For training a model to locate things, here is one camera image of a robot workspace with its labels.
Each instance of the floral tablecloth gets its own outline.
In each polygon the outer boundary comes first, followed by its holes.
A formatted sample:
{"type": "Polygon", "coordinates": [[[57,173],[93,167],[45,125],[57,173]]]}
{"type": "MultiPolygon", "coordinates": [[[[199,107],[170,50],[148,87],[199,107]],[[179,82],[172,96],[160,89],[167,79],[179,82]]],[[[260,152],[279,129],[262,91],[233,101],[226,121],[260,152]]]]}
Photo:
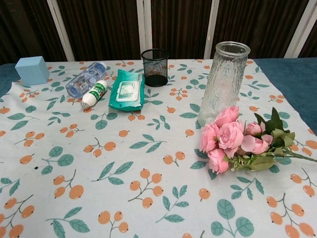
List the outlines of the floral tablecloth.
{"type": "MultiPolygon", "coordinates": [[[[267,171],[216,175],[199,152],[197,115],[212,60],[169,60],[168,84],[145,87],[141,112],[82,110],[65,85],[91,62],[47,63],[47,84],[13,83],[0,99],[0,237],[306,237],[317,230],[317,164],[286,159],[267,171]]],[[[317,157],[317,138],[261,69],[247,61],[240,119],[270,118],[296,132],[294,151],[317,157]]]]}

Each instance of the textured glass vase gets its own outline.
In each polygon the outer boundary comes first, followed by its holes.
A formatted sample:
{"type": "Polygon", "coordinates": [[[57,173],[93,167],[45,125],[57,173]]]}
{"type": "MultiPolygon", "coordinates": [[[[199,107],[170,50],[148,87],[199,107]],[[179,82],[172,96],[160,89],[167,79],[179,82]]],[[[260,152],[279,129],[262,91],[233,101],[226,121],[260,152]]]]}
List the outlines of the textured glass vase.
{"type": "Polygon", "coordinates": [[[198,115],[201,126],[214,121],[224,108],[236,105],[249,53],[250,48],[238,42],[227,41],[216,45],[198,115]]]}

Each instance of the brown curtain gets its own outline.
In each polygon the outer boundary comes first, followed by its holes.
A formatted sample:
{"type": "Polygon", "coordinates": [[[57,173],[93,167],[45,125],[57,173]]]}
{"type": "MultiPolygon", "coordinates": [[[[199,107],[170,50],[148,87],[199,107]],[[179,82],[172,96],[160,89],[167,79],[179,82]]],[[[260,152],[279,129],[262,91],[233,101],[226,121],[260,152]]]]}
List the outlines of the brown curtain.
{"type": "Polygon", "coordinates": [[[43,56],[45,61],[66,60],[47,2],[1,0],[0,64],[32,56],[43,56]]]}
{"type": "Polygon", "coordinates": [[[202,59],[212,0],[152,0],[153,48],[170,59],[202,59]]]}
{"type": "Polygon", "coordinates": [[[283,58],[309,0],[221,0],[213,37],[251,48],[250,58],[283,58]]]}
{"type": "Polygon", "coordinates": [[[300,54],[300,58],[317,57],[317,21],[315,22],[300,54]]]}
{"type": "Polygon", "coordinates": [[[140,59],[135,0],[57,0],[76,60],[140,59]]]}

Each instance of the wet wipes package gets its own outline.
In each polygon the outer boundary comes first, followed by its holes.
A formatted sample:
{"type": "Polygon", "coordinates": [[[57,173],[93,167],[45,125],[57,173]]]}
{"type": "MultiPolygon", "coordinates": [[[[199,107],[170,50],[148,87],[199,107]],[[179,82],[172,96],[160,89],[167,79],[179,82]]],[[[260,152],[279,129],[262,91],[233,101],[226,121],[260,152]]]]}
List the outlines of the wet wipes package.
{"type": "Polygon", "coordinates": [[[144,75],[118,70],[112,85],[109,107],[121,111],[141,110],[144,103],[144,75]]]}

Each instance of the light blue box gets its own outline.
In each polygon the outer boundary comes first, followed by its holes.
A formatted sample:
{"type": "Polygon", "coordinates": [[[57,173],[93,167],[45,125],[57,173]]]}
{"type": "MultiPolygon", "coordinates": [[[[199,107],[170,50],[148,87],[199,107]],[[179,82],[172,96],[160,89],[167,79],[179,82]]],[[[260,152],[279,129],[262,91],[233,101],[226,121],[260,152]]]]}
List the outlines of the light blue box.
{"type": "Polygon", "coordinates": [[[21,58],[15,69],[25,86],[47,83],[50,76],[42,56],[21,58]]]}

